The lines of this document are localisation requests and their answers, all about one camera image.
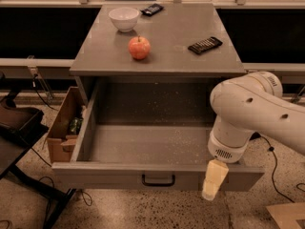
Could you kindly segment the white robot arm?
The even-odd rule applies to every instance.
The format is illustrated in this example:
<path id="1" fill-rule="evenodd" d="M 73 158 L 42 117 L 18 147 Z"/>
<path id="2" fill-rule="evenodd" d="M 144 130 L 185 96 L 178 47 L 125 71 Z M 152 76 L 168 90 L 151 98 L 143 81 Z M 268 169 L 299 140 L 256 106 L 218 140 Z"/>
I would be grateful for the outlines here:
<path id="1" fill-rule="evenodd" d="M 213 200 L 243 156 L 254 133 L 271 137 L 305 155 L 305 108 L 282 99 L 282 85 L 269 72 L 248 73 L 217 84 L 210 95 L 216 119 L 210 132 L 209 161 L 202 197 Z"/>

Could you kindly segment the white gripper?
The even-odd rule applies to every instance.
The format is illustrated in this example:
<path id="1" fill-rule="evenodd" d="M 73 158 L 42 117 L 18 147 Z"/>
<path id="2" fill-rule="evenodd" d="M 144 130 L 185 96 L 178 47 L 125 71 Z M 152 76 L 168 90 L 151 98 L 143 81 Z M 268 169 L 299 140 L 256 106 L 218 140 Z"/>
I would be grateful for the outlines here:
<path id="1" fill-rule="evenodd" d="M 215 158 L 210 160 L 202 188 L 202 197 L 208 201 L 214 200 L 225 177 L 229 172 L 226 163 L 236 163 L 242 158 L 248 143 L 241 147 L 229 147 L 216 139 L 214 132 L 210 132 L 208 150 Z"/>

